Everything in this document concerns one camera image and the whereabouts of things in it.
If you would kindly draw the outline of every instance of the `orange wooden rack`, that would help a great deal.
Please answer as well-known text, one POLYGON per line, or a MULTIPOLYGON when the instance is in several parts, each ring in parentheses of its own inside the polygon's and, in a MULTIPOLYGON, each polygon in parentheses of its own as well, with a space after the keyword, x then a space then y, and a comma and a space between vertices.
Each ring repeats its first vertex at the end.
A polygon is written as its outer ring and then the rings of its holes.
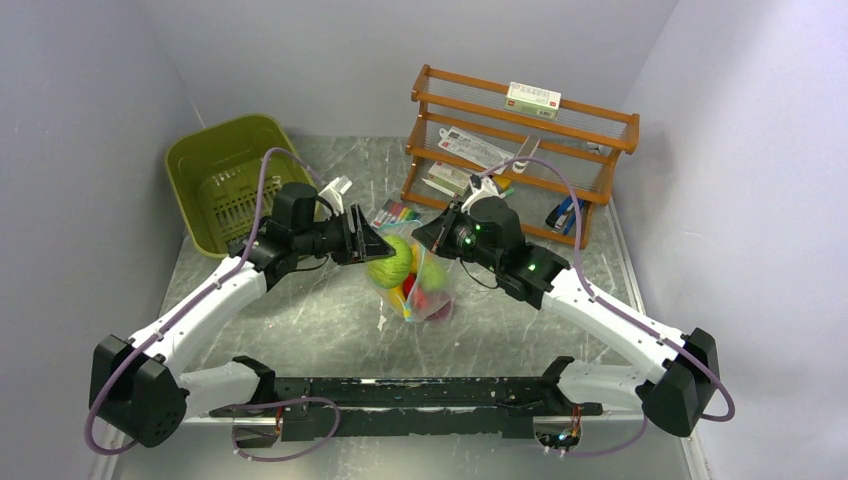
MULTIPOLYGON (((440 128, 455 126, 480 138, 517 151, 528 135, 541 138, 538 150, 569 177, 577 196, 590 202, 580 248, 589 240, 589 225, 596 205, 606 205, 612 195, 615 164, 622 152, 633 153, 639 143, 639 115, 562 99, 555 120, 545 120, 503 109, 508 85, 459 75, 424 65, 412 87, 412 101, 419 102, 418 118, 406 144, 412 168, 401 189, 401 198, 443 209, 447 202, 411 191, 418 168, 425 162, 444 162, 471 171, 479 165, 448 153, 437 146, 440 128), (594 143, 595 153, 564 143, 594 143)), ((531 174, 504 170, 513 182, 568 194, 553 174, 531 174)), ((574 235, 522 224, 525 233, 574 245, 574 235)))

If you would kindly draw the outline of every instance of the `green ball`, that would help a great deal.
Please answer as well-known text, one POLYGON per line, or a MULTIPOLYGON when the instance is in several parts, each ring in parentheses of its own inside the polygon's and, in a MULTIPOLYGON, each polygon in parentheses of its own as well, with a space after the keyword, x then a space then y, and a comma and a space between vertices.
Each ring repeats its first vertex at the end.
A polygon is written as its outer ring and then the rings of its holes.
POLYGON ((441 290, 448 285, 448 272, 435 260, 424 257, 424 265, 418 272, 418 285, 425 292, 441 290))
POLYGON ((412 265, 412 249, 402 237, 388 235, 383 240, 395 249, 394 256, 372 260, 366 264, 368 277, 380 288, 395 288, 409 276, 412 265))

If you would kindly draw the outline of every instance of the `shelf rung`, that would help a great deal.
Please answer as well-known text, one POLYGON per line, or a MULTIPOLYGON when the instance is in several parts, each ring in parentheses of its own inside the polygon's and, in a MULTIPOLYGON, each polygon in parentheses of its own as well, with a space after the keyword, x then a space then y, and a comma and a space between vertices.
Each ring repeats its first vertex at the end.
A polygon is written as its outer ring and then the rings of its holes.
MULTIPOLYGON (((484 170, 484 168, 480 165, 477 165, 473 162, 469 162, 464 158, 448 155, 442 152, 436 152, 423 147, 412 147, 409 150, 409 154, 415 157, 428 158, 430 160, 447 163, 456 167, 465 168, 475 172, 482 172, 484 170)), ((500 175, 519 183, 533 185, 536 187, 544 188, 546 190, 552 190, 563 195, 568 195, 568 188, 566 188, 565 185, 559 182, 552 182, 550 180, 545 180, 544 178, 525 175, 522 173, 515 173, 508 168, 505 169, 500 175)), ((580 188, 575 188, 574 192, 579 198, 582 198, 583 200, 588 200, 592 203, 604 204, 606 203, 606 201, 608 201, 608 199, 605 200, 604 195, 600 193, 590 192, 588 190, 583 190, 580 188)))
MULTIPOLYGON (((470 130, 472 132, 482 133, 483 135, 488 135, 490 137, 497 137, 503 140, 509 140, 515 143, 524 143, 524 140, 527 139, 526 136, 520 135, 518 133, 507 132, 506 130, 500 130, 498 128, 486 127, 484 125, 480 125, 473 122, 467 122, 465 120, 459 120, 458 118, 448 117, 446 115, 439 115, 438 113, 430 113, 427 112, 424 114, 425 120, 430 120, 433 122, 444 123, 447 125, 453 125, 459 128, 463 128, 465 130, 470 130)), ((560 153, 562 155, 567 155, 569 157, 582 158, 583 160, 589 160, 590 162, 601 163, 604 165, 609 165, 611 160, 603 155, 598 155, 595 153, 589 153, 577 148, 568 147, 565 145, 560 145, 554 142, 548 142, 542 140, 539 142, 539 147, 542 150, 548 150, 551 152, 560 153)))
POLYGON ((427 85, 427 77, 430 75, 430 65, 424 64, 421 67, 421 71, 418 73, 418 78, 415 79, 415 83, 412 84, 412 101, 415 102, 416 97, 421 90, 424 89, 424 86, 427 85))
MULTIPOLYGON (((446 72, 444 70, 438 70, 435 68, 429 68, 429 66, 427 67, 428 68, 426 75, 433 78, 458 83, 460 85, 465 85, 468 87, 480 88, 482 90, 488 90, 490 92, 500 93, 503 95, 506 95, 506 93, 509 91, 508 85, 490 82, 488 80, 481 80, 479 78, 469 77, 466 75, 460 75, 458 73, 446 72)), ((615 110, 609 110, 607 108, 596 107, 594 105, 587 105, 585 103, 574 102, 571 100, 560 100, 559 107, 566 110, 573 110, 575 112, 585 113, 587 115, 594 115, 596 117, 606 118, 607 120, 615 120, 616 122, 626 123, 628 125, 630 125, 634 120, 633 115, 616 112, 615 110)))
POLYGON ((622 135, 624 139, 632 145, 636 145, 639 143, 639 114, 633 114, 633 121, 628 122, 627 126, 624 127, 624 134, 622 135))
POLYGON ((476 105, 474 103, 457 100, 455 98, 443 97, 441 95, 435 95, 427 92, 420 92, 417 97, 417 100, 421 102, 434 103, 443 107, 454 108, 456 110, 462 110, 468 113, 483 115, 497 120, 503 120, 518 125, 524 125, 525 127, 532 127, 546 132, 556 133, 558 135, 565 135, 566 137, 579 138, 588 142, 606 145, 612 148, 618 148, 626 152, 633 151, 635 149, 635 145, 630 145, 628 142, 624 142, 616 138, 608 137, 606 135, 600 135, 597 133, 587 132, 585 130, 579 130, 572 127, 567 127, 565 125, 560 125, 558 123, 553 123, 538 118, 528 117, 518 113, 498 110, 496 108, 484 107, 482 105, 476 105))
POLYGON ((415 119, 415 126, 412 127, 412 132, 409 134, 409 138, 406 139, 406 154, 409 155, 409 151, 412 147, 420 147, 424 145, 424 137, 427 133, 427 120, 424 119, 424 114, 418 114, 418 118, 415 119))

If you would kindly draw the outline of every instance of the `white wall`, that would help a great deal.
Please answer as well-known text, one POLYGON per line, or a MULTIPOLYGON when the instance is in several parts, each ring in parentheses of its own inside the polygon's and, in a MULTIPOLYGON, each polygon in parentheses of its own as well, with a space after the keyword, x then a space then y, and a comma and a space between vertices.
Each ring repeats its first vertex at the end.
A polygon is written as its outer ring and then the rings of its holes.
POLYGON ((619 106, 677 0, 141 3, 207 124, 406 136, 424 63, 619 106))
POLYGON ((91 355, 158 313, 198 128, 135 3, 0 2, 0 477, 88 478, 91 355))
POLYGON ((717 337, 739 407, 701 423, 716 478, 848 477, 847 8, 681 2, 624 102, 646 307, 717 337))

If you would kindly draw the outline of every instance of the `scratched metal surface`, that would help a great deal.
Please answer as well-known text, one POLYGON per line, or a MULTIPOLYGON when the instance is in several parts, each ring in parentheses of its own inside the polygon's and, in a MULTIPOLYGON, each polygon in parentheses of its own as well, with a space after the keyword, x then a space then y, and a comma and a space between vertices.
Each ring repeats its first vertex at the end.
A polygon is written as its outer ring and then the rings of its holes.
MULTIPOLYGON (((346 202, 359 203, 369 218, 387 198, 398 199, 410 162, 403 154, 404 139, 295 137, 293 142, 304 160, 326 179, 347 175, 354 186, 345 195, 346 202)), ((521 186, 509 199, 523 221, 537 224, 559 201, 551 193, 521 186)), ((426 218, 436 214, 420 205, 415 208, 426 218)), ((591 230, 591 243, 582 255, 587 276, 632 304, 606 209, 596 210, 591 230)), ((571 261, 570 247, 531 240, 571 261)), ((163 312, 197 287, 216 265, 199 255, 189 240, 184 241, 163 312)), ((492 281, 482 269, 472 266, 471 271, 483 281, 492 281)), ((236 355, 250 355, 281 376, 537 375, 558 355, 626 364, 568 320, 539 313, 503 292, 486 290, 461 269, 454 273, 457 308, 452 321, 419 325, 405 324, 388 311, 381 313, 379 298, 363 281, 359 267, 327 265, 291 275, 229 322, 189 370, 215 367, 236 355)), ((616 445, 638 428, 634 421, 597 422, 587 427, 585 450, 616 445)), ((653 427, 624 453, 587 460, 545 456, 533 448, 516 447, 526 446, 526 441, 497 435, 454 435, 342 438, 294 462, 256 464, 233 456, 228 438, 225 426, 184 425, 166 444, 124 455, 114 477, 494 480, 533 472, 556 478, 690 478, 680 440, 653 427)), ((278 444, 254 453, 281 455, 305 445, 278 444)))

